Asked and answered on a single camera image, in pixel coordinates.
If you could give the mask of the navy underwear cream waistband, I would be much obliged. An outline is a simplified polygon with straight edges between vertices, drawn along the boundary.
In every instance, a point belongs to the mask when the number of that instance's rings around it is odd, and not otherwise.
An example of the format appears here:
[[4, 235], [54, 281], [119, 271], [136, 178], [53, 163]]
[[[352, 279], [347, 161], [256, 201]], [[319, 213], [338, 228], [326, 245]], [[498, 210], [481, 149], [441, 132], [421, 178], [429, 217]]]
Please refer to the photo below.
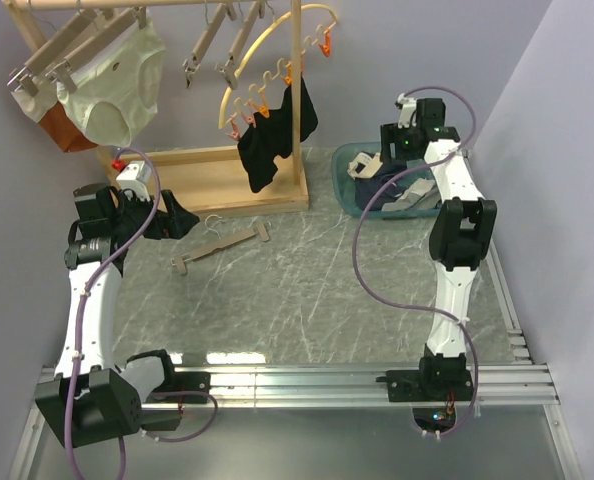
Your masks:
[[[347, 174], [355, 185], [356, 205], [363, 210], [383, 184], [407, 169], [405, 162], [384, 163], [379, 153], [360, 151], [347, 167]], [[381, 211], [385, 204], [396, 202], [417, 180], [425, 183], [427, 175], [424, 172], [417, 172], [390, 184], [372, 205], [371, 211]]]

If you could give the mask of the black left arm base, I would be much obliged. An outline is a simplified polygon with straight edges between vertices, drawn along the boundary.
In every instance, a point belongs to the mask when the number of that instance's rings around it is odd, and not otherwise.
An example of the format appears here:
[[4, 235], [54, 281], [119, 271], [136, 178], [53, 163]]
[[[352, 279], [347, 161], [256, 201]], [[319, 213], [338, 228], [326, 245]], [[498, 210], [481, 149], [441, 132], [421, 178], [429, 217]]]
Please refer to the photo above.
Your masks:
[[173, 402], [177, 404], [207, 404], [211, 374], [207, 371], [182, 371], [176, 373], [171, 384], [155, 389], [148, 397], [150, 403]]

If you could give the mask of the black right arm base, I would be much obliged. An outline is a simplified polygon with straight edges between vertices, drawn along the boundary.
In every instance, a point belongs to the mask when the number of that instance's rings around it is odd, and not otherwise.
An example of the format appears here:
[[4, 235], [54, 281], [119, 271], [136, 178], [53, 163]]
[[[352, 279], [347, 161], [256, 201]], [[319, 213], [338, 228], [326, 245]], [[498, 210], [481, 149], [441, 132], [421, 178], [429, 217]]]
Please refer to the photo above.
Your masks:
[[468, 371], [446, 379], [433, 371], [388, 370], [376, 382], [386, 385], [391, 403], [470, 401], [474, 395], [474, 383]]

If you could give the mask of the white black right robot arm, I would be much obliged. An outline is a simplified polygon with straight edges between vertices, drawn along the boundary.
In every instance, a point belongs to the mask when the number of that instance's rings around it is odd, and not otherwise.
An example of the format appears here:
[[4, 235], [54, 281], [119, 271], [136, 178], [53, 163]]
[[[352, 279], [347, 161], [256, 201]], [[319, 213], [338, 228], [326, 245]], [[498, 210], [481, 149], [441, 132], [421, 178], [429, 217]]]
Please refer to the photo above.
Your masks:
[[476, 187], [463, 156], [460, 137], [445, 126], [439, 98], [402, 94], [400, 118], [382, 129], [382, 157], [410, 160], [420, 155], [438, 188], [441, 207], [429, 237], [436, 266], [437, 293], [431, 332], [417, 370], [389, 370], [381, 377], [392, 402], [467, 401], [473, 379], [467, 369], [470, 292], [485, 259], [497, 205]]

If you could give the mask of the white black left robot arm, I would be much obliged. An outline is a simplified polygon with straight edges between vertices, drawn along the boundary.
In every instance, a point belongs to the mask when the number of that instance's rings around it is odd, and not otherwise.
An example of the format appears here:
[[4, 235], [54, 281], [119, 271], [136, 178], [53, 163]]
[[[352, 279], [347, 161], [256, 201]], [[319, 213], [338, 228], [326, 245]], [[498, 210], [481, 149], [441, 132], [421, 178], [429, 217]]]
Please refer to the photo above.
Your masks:
[[67, 334], [54, 377], [36, 387], [35, 403], [57, 439], [70, 434], [74, 447], [139, 430], [173, 431], [179, 413], [143, 408], [149, 396], [166, 402], [177, 394], [170, 355], [147, 351], [119, 368], [113, 359], [114, 314], [127, 242], [137, 232], [150, 240], [181, 239], [199, 218], [167, 189], [161, 192], [163, 210], [131, 189], [103, 183], [80, 187], [73, 196], [79, 217], [64, 255], [71, 292]]

